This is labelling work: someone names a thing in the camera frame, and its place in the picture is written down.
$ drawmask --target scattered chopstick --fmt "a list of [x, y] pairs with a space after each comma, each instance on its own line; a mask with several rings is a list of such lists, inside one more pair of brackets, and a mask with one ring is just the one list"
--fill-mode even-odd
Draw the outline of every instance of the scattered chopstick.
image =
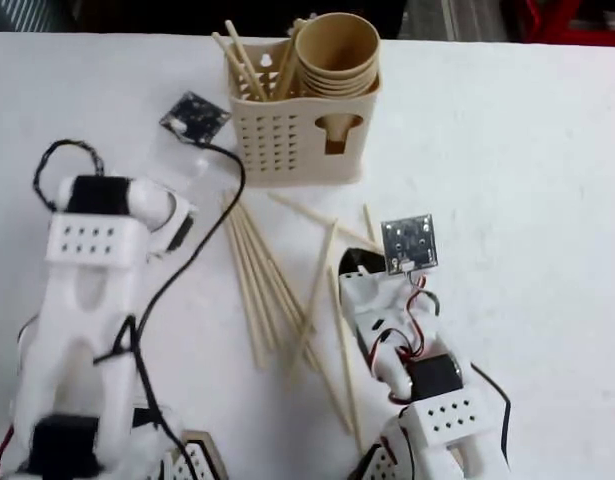
[[238, 52], [238, 55], [240, 55], [240, 59], [245, 64], [245, 70], [249, 74], [249, 77], [251, 78], [251, 81], [254, 84], [256, 93], [262, 99], [263, 102], [268, 101], [269, 99], [267, 98], [267, 94], [263, 90], [263, 86], [260, 84], [260, 80], [258, 80], [258, 76], [256, 75], [256, 70], [254, 70], [254, 66], [251, 64], [249, 55], [247, 55], [247, 52], [245, 51], [245, 47], [243, 46], [243, 43], [240, 41], [238, 32], [236, 32], [236, 27], [234, 27], [234, 24], [231, 23], [231, 20], [225, 21], [225, 27], [227, 28], [227, 31], [229, 32], [229, 36], [231, 37], [232, 41], [234, 42], [234, 45], [236, 46], [236, 51]]
[[[227, 204], [223, 205], [223, 210], [227, 208]], [[251, 338], [252, 352], [254, 355], [254, 363], [258, 369], [264, 370], [267, 368], [267, 358], [263, 351], [262, 338], [260, 334], [259, 321], [256, 316], [254, 305], [252, 303], [252, 288], [250, 278], [245, 274], [244, 258], [242, 247], [236, 240], [236, 232], [233, 219], [229, 216], [227, 224], [227, 235], [231, 252], [236, 263], [236, 272], [238, 273], [238, 281], [240, 282], [240, 290], [243, 296], [245, 305], [245, 316], [247, 317], [247, 326], [249, 327], [249, 336]]]
[[249, 77], [249, 74], [245, 71], [243, 66], [240, 64], [240, 62], [234, 55], [234, 52], [232, 52], [229, 46], [225, 43], [225, 41], [223, 40], [223, 37], [221, 37], [218, 32], [212, 33], [211, 37], [214, 40], [216, 40], [216, 43], [220, 46], [220, 48], [222, 48], [223, 52], [225, 52], [225, 55], [227, 56], [227, 60], [231, 64], [232, 68], [241, 77], [243, 77], [243, 79], [247, 82], [247, 84], [249, 85], [249, 90], [251, 91], [251, 94], [256, 95], [258, 93], [256, 91], [256, 85], [254, 84], [253, 80]]
[[264, 315], [262, 315], [262, 318], [265, 322], [267, 322], [264, 331], [270, 337], [268, 341], [270, 342], [272, 350], [274, 350], [276, 347], [280, 348], [281, 340], [278, 328], [274, 321], [276, 312], [274, 309], [274, 302], [271, 298], [271, 292], [269, 290], [270, 285], [267, 281], [265, 281], [265, 278], [263, 278], [265, 262], [260, 259], [258, 255], [256, 255], [252, 240], [251, 238], [249, 238], [247, 232], [247, 226], [242, 214], [242, 209], [235, 208], [231, 216], [234, 218], [234, 222], [236, 223], [237, 228], [240, 230], [243, 244], [245, 246], [245, 252], [251, 263], [251, 270], [254, 275], [254, 282], [256, 283], [258, 289], [257, 293], [260, 297], [260, 304], [264, 311]]
[[245, 214], [245, 218], [248, 221], [249, 226], [251, 227], [251, 230], [254, 234], [254, 237], [258, 240], [258, 243], [260, 244], [261, 248], [263, 249], [265, 255], [267, 256], [267, 258], [270, 260], [271, 266], [272, 268], [275, 270], [275, 272], [273, 272], [275, 275], [278, 275], [280, 277], [280, 281], [281, 284], [284, 287], [284, 292], [285, 294], [289, 297], [291, 303], [289, 304], [289, 308], [290, 310], [293, 312], [293, 314], [297, 317], [300, 318], [300, 323], [303, 323], [305, 321], [305, 312], [303, 312], [303, 308], [300, 304], [300, 302], [298, 302], [298, 297], [296, 296], [296, 293], [294, 292], [294, 289], [292, 288], [291, 284], [287, 281], [287, 277], [283, 274], [282, 270], [280, 269], [280, 264], [278, 262], [278, 259], [274, 256], [274, 254], [272, 253], [272, 251], [269, 249], [269, 247], [267, 246], [267, 244], [265, 243], [263, 236], [260, 233], [260, 230], [258, 229], [258, 227], [256, 226], [256, 224], [254, 223], [249, 210], [247, 209], [247, 206], [243, 203], [243, 202], [239, 202], [240, 207], [242, 208], [244, 214]]
[[298, 63], [296, 56], [296, 37], [307, 22], [302, 19], [294, 20], [294, 31], [291, 33], [291, 38], [287, 43], [287, 48], [283, 52], [283, 58], [280, 61], [278, 67], [278, 78], [276, 81], [276, 88], [274, 88], [272, 99], [284, 100], [287, 97], [287, 91], [291, 86], [291, 82], [294, 79], [294, 72], [296, 71], [296, 64]]
[[244, 232], [242, 232], [240, 223], [234, 218], [234, 216], [229, 215], [229, 221], [233, 226], [234, 234], [236, 237], [236, 244], [239, 246], [240, 255], [243, 259], [245, 276], [248, 279], [248, 284], [250, 287], [249, 292], [251, 298], [253, 299], [254, 308], [257, 312], [256, 317], [258, 318], [258, 323], [263, 332], [263, 339], [265, 340], [267, 349], [269, 351], [274, 351], [276, 345], [272, 336], [271, 328], [269, 326], [270, 320], [268, 318], [265, 306], [263, 305], [263, 300], [260, 293], [260, 285], [257, 278], [254, 276], [252, 258], [249, 256], [249, 252], [246, 247], [246, 239], [244, 236]]
[[[273, 265], [273, 260], [269, 257], [267, 252], [269, 249], [264, 244], [264, 240], [255, 232], [257, 231], [257, 227], [255, 226], [251, 217], [249, 217], [247, 210], [244, 208], [240, 202], [234, 208], [234, 213], [236, 218], [240, 218], [242, 220], [243, 231], [245, 232], [246, 238], [248, 239], [248, 243], [253, 249], [253, 256], [256, 260], [256, 268], [259, 269], [263, 276], [265, 277], [263, 281], [266, 282], [266, 285], [271, 289], [273, 296], [276, 298], [277, 303], [280, 305], [281, 309], [285, 313], [285, 319], [288, 322], [292, 322], [292, 327], [297, 330], [303, 324], [302, 317], [297, 314], [293, 314], [291, 312], [290, 303], [291, 299], [287, 294], [286, 288], [283, 286], [283, 281], [278, 274], [278, 269]], [[268, 298], [267, 303], [271, 305], [272, 300]], [[305, 352], [305, 358], [308, 361], [309, 365], [317, 370], [316, 364], [313, 360], [313, 355], [309, 352]]]
[[[277, 193], [269, 192], [267, 195], [269, 195], [269, 198], [271, 198], [272, 200], [282, 205], [285, 205], [286, 207], [289, 207], [292, 210], [302, 215], [305, 215], [307, 218], [311, 218], [315, 222], [320, 223], [322, 225], [325, 225], [325, 226], [331, 225], [334, 221], [333, 218], [327, 217], [326, 215], [322, 215], [310, 208], [307, 208], [301, 205], [298, 202], [294, 202], [293, 200], [290, 200], [289, 198], [283, 197], [282, 195], [278, 195]], [[351, 237], [354, 240], [362, 243], [370, 250], [376, 253], [380, 253], [380, 254], [384, 253], [383, 249], [379, 245], [377, 245], [375, 242], [372, 242], [371, 240], [367, 240], [365, 237], [354, 232], [352, 229], [347, 228], [344, 225], [338, 225], [338, 230], [340, 231], [340, 233], [344, 233], [348, 237]]]
[[376, 243], [376, 230], [374, 230], [374, 222], [371, 220], [371, 213], [369, 213], [369, 206], [363, 203], [363, 214], [365, 216], [365, 223], [367, 224], [367, 235], [369, 240]]
[[298, 346], [296, 347], [296, 352], [294, 353], [294, 358], [291, 360], [289, 366], [289, 381], [291, 382], [294, 378], [294, 373], [296, 372], [296, 366], [298, 365], [298, 359], [303, 354], [303, 350], [305, 349], [305, 345], [307, 344], [307, 340], [309, 339], [309, 334], [311, 333], [311, 326], [314, 322], [314, 311], [316, 310], [316, 300], [318, 297], [318, 293], [320, 292], [320, 286], [322, 285], [325, 277], [325, 271], [327, 270], [327, 264], [329, 263], [329, 256], [331, 255], [331, 249], [334, 244], [334, 239], [336, 238], [336, 231], [338, 230], [338, 219], [334, 219], [334, 222], [331, 224], [329, 228], [329, 232], [325, 236], [325, 241], [323, 243], [322, 250], [320, 252], [320, 261], [318, 268], [316, 269], [316, 277], [314, 279], [314, 285], [311, 290], [311, 295], [309, 297], [309, 304], [307, 305], [307, 311], [305, 312], [305, 323], [302, 325], [302, 330], [300, 332], [300, 337], [298, 340]]
[[330, 266], [328, 271], [329, 287], [331, 290], [332, 300], [334, 302], [334, 313], [336, 321], [336, 331], [338, 332], [338, 340], [340, 342], [340, 353], [342, 355], [343, 370], [345, 374], [345, 384], [347, 386], [347, 400], [349, 401], [349, 410], [351, 411], [351, 423], [354, 427], [354, 439], [358, 453], [363, 454], [363, 442], [360, 430], [360, 422], [358, 420], [358, 405], [356, 404], [356, 395], [354, 394], [354, 383], [351, 377], [351, 361], [349, 359], [349, 351], [347, 348], [347, 338], [344, 331], [345, 319], [343, 318], [342, 308], [340, 306], [340, 294], [338, 292], [338, 279], [334, 273], [334, 269]]

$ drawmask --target beige plastic holder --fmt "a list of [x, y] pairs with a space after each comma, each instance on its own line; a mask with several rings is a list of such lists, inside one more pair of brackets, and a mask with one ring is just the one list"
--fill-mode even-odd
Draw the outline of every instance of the beige plastic holder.
[[[288, 43], [244, 46], [270, 98]], [[305, 92], [295, 75], [289, 99], [260, 102], [254, 101], [247, 80], [229, 62], [226, 65], [234, 127], [248, 185], [344, 184], [360, 179], [380, 74], [365, 94], [345, 99], [300, 97]]]

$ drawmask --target white table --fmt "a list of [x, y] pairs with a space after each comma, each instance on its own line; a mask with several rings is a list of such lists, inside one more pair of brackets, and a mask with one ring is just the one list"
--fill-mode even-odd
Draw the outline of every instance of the white table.
[[[385, 42], [381, 65], [363, 180], [284, 193], [359, 231], [363, 201], [377, 219], [433, 213], [440, 267], [429, 285], [442, 321], [513, 400], [518, 478], [615, 478], [615, 49]], [[31, 190], [40, 154], [82, 138], [122, 173], [201, 156], [157, 122], [188, 89], [227, 108], [222, 75], [207, 38], [0, 34], [0, 438], [15, 335], [44, 291], [49, 215]], [[216, 142], [234, 146], [230, 126]], [[48, 188], [85, 171], [76, 155], [56, 156]], [[145, 298], [234, 184], [214, 164], [227, 161], [194, 180], [197, 226], [150, 267]], [[247, 200], [306, 299], [323, 229], [261, 192]], [[325, 295], [318, 324], [342, 394]], [[159, 399], [212, 433], [231, 478], [340, 479], [354, 466], [318, 377], [303, 372], [287, 393], [277, 362], [255, 371], [224, 231], [160, 302], [144, 350]], [[358, 352], [354, 362], [368, 445], [395, 410]]]

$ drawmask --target robotic arm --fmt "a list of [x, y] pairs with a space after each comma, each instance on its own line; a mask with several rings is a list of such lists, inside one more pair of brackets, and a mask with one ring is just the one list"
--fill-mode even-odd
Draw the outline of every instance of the robotic arm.
[[[392, 403], [404, 406], [350, 478], [504, 480], [510, 471], [480, 377], [438, 319], [410, 310], [427, 296], [439, 313], [435, 295], [424, 290], [424, 269], [417, 269], [435, 265], [433, 236], [431, 245], [419, 243], [426, 237], [415, 228], [424, 218], [389, 222], [401, 226], [396, 243], [383, 224], [387, 267], [382, 256], [357, 249], [341, 261], [345, 318], [372, 375], [389, 386]], [[421, 261], [414, 245], [425, 243]]]
[[191, 206], [151, 181], [103, 176], [64, 180], [56, 206], [45, 299], [19, 346], [13, 424], [28, 459], [8, 478], [146, 478], [170, 442], [134, 408], [134, 358], [92, 359], [138, 311], [148, 257], [181, 244]]

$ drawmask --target beige cup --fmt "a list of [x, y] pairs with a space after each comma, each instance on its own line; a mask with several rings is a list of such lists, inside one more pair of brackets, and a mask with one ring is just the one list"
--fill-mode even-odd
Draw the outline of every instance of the beige cup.
[[[296, 38], [299, 76], [308, 94], [349, 99], [368, 91], [378, 74], [380, 37], [374, 26], [350, 13], [329, 13], [311, 20]], [[344, 143], [354, 115], [323, 118], [327, 141]]]
[[360, 74], [354, 81], [333, 81], [314, 77], [308, 70], [301, 69], [303, 83], [315, 90], [331, 91], [333, 94], [342, 90], [364, 90], [368, 88], [378, 75], [378, 62]]
[[314, 76], [353, 79], [378, 58], [374, 26], [351, 13], [329, 13], [311, 20], [296, 38], [296, 54]]
[[373, 85], [372, 82], [369, 85], [361, 85], [359, 87], [346, 88], [346, 89], [338, 89], [338, 90], [330, 90], [326, 88], [319, 88], [313, 85], [309, 85], [307, 83], [303, 83], [303, 88], [310, 95], [321, 97], [321, 98], [332, 98], [332, 99], [345, 99], [345, 98], [354, 98], [365, 93], [369, 88]]

